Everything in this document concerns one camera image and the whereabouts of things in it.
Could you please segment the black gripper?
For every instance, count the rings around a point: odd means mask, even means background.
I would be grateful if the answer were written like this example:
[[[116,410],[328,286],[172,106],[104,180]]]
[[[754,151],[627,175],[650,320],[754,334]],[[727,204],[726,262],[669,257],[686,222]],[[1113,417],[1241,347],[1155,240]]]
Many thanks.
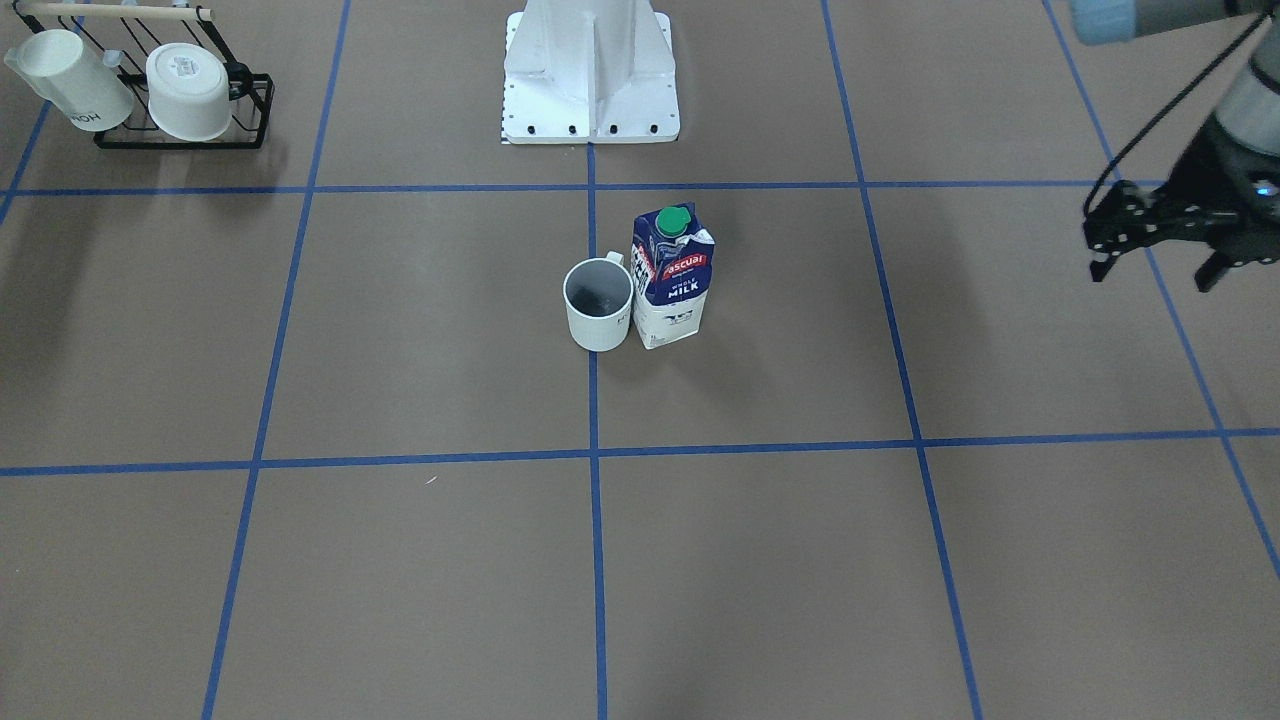
[[[1236,263],[1277,261],[1276,154],[1238,142],[1219,120],[1206,120],[1165,183],[1179,210],[1198,209],[1213,250],[1193,275],[1208,293]]]

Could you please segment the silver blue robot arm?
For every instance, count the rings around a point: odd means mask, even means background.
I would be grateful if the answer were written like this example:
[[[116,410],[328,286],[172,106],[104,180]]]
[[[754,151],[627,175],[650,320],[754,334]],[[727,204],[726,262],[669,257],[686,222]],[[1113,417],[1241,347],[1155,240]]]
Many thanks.
[[[1120,258],[1164,242],[1199,243],[1208,256],[1194,274],[1210,292],[1230,272],[1277,263],[1279,87],[1275,1],[1073,1],[1080,44],[1102,46],[1175,35],[1242,18],[1245,24],[1120,147],[1082,204],[1082,234],[1094,282]],[[1164,181],[1144,188],[1119,179],[1123,159],[1231,56],[1221,97],[1187,141]]]

